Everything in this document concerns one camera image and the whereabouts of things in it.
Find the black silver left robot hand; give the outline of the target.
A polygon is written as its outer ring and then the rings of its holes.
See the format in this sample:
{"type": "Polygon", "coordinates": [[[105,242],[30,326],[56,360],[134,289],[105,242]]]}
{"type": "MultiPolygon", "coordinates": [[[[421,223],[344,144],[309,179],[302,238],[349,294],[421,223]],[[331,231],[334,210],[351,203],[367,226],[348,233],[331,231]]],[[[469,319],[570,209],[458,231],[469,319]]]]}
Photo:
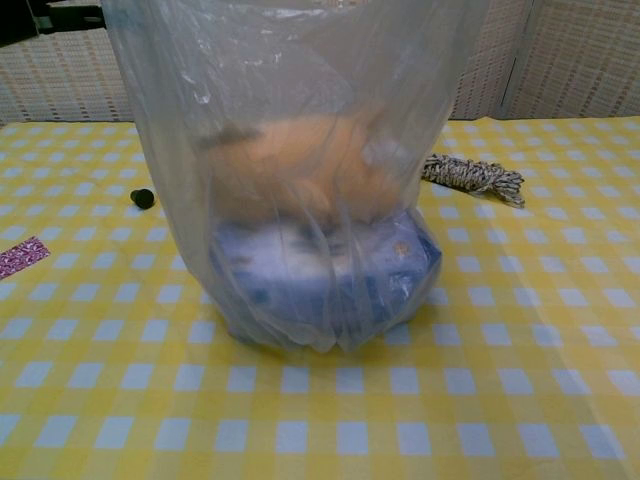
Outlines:
{"type": "Polygon", "coordinates": [[[1,47],[41,35],[105,29],[99,5],[55,6],[55,1],[2,0],[1,47]]]}

